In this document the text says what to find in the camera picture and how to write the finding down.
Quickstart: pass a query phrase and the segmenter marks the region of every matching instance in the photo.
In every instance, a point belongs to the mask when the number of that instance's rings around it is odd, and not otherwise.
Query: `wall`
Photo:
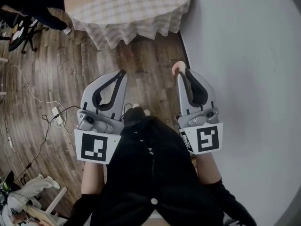
[[[301,15],[292,0],[193,0],[180,32],[216,92],[223,181],[272,226],[301,185]]]

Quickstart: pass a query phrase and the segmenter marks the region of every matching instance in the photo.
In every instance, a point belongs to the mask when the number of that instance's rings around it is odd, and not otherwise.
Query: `button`
[[[151,203],[154,204],[154,205],[156,205],[156,204],[158,203],[158,200],[155,199],[155,198],[152,198],[152,199],[151,199]]]

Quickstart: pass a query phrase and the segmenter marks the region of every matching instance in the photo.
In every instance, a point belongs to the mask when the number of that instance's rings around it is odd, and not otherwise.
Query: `white power strip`
[[[52,109],[52,113],[53,113],[54,116],[56,116],[56,115],[59,114],[60,112],[58,111],[58,108],[57,108],[57,107],[54,107],[54,108]],[[59,116],[56,118],[55,121],[57,122],[57,124],[58,124],[59,126],[62,126],[62,125],[63,125],[63,119],[62,119],[61,115],[59,115]]]

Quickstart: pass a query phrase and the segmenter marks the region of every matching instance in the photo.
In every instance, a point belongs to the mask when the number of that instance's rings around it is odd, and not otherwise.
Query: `floor plank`
[[[62,12],[52,11],[68,21]],[[115,49],[106,47],[97,50],[85,32],[73,31],[66,36],[60,31],[44,31],[33,41],[37,53],[30,51],[21,55],[21,47],[8,53],[8,42],[0,43],[0,57],[9,63],[0,63],[0,91],[6,90],[5,77],[12,65],[18,65],[26,77],[29,87],[42,101],[57,100],[65,107],[80,105],[85,87],[100,75],[123,68],[128,74],[125,103],[140,103],[152,115],[159,117],[170,127],[177,129],[174,117],[179,108],[174,89],[171,66],[184,60],[177,34],[167,37],[158,34],[155,40],[139,38],[129,45],[119,43]],[[105,92],[104,101],[108,101]],[[35,100],[17,68],[8,74],[8,96],[5,100],[7,121],[16,152],[9,149],[4,127],[4,103],[0,103],[0,173],[13,170],[19,175],[25,166],[39,153],[48,124],[43,114],[52,118],[52,108],[58,104],[40,103]],[[77,125],[76,108],[68,110],[66,128],[73,132]],[[68,192],[55,210],[69,216],[74,202],[80,196],[83,162],[77,161],[73,136],[65,130],[51,126],[41,154],[26,171],[27,179],[39,173],[52,176]],[[56,189],[45,190],[41,203],[47,207],[58,194]]]

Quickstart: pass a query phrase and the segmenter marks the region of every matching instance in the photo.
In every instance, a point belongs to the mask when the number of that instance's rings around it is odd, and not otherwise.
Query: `checkered tablecloth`
[[[128,44],[137,34],[155,39],[159,32],[178,32],[190,0],[65,0],[76,30],[86,31],[98,49],[120,40]]]

